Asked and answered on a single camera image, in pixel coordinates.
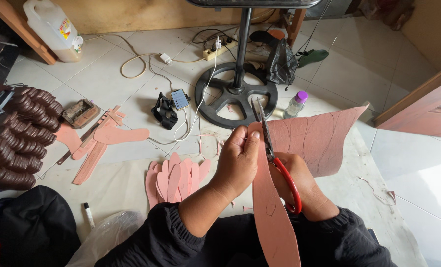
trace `wooden door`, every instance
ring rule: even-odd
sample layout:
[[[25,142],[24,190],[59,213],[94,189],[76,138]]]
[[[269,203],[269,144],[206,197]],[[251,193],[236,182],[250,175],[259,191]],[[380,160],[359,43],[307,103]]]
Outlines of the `wooden door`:
[[[441,71],[373,121],[379,129],[441,137]]]

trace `stack of pink insoles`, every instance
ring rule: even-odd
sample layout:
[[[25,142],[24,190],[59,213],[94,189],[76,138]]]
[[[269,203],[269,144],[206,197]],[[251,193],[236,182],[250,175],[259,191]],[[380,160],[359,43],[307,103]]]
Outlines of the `stack of pink insoles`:
[[[194,193],[210,167],[210,160],[201,165],[192,162],[190,158],[181,161],[176,152],[162,164],[151,162],[145,180],[150,209],[162,202],[180,202]]]

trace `round black base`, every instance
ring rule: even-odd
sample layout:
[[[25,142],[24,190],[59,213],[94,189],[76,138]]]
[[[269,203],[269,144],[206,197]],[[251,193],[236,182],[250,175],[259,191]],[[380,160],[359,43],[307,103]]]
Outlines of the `round black base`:
[[[196,83],[194,99],[197,106],[199,106],[202,98],[202,92],[204,88],[206,88],[207,82],[209,81],[213,70],[214,68],[211,68],[204,72]],[[217,65],[214,76],[229,70],[235,70],[235,62],[228,62]],[[264,85],[250,85],[244,82],[243,76],[245,76],[246,72],[256,76],[260,81],[264,83]],[[273,110],[277,106],[278,92],[275,83],[267,81],[265,79],[265,70],[256,70],[252,64],[245,63],[244,72],[242,73],[241,88],[234,88],[232,86],[232,83],[233,80],[226,81],[212,77],[209,86],[220,89],[221,96],[209,106],[206,105],[204,101],[202,101],[202,104],[199,107],[199,112],[202,114],[202,116],[204,116],[206,120],[217,126],[227,129],[235,128],[241,124],[249,125],[250,123],[256,121],[252,107],[250,106],[250,100],[248,98],[252,94],[261,94],[269,98],[269,101],[264,108],[264,112],[266,118],[271,116]],[[230,120],[218,116],[217,113],[227,103],[238,105],[242,111],[244,119]]]

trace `white marker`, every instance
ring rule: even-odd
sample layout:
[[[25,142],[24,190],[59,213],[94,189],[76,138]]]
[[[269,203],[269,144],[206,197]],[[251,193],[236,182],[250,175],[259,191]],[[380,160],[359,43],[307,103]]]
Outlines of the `white marker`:
[[[92,212],[90,212],[90,208],[88,207],[88,203],[84,203],[85,212],[87,213],[88,223],[90,224],[90,228],[95,228],[94,218],[92,217]]]

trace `scissors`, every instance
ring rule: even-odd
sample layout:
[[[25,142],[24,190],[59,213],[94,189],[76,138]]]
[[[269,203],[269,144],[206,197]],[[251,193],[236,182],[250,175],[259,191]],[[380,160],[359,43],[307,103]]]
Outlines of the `scissors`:
[[[252,104],[252,109],[255,115],[255,118],[258,122],[262,123],[263,128],[263,140],[265,141],[265,153],[267,153],[267,159],[269,162],[273,163],[278,169],[280,169],[281,173],[283,174],[283,177],[287,181],[288,187],[290,188],[291,193],[293,194],[293,199],[295,200],[295,207],[287,203],[287,209],[295,214],[299,214],[301,211],[301,199],[300,194],[298,194],[298,190],[296,189],[296,185],[293,182],[293,179],[291,178],[290,173],[288,172],[287,168],[283,165],[283,163],[280,161],[279,158],[275,157],[275,154],[273,153],[273,145],[272,140],[270,137],[269,132],[269,125],[267,124],[267,120],[265,119],[265,113],[263,111],[262,104],[260,103],[260,100],[257,98],[257,103],[259,104],[260,114],[257,114],[257,110],[255,109],[255,106],[253,104],[253,98],[250,99],[250,102]]]

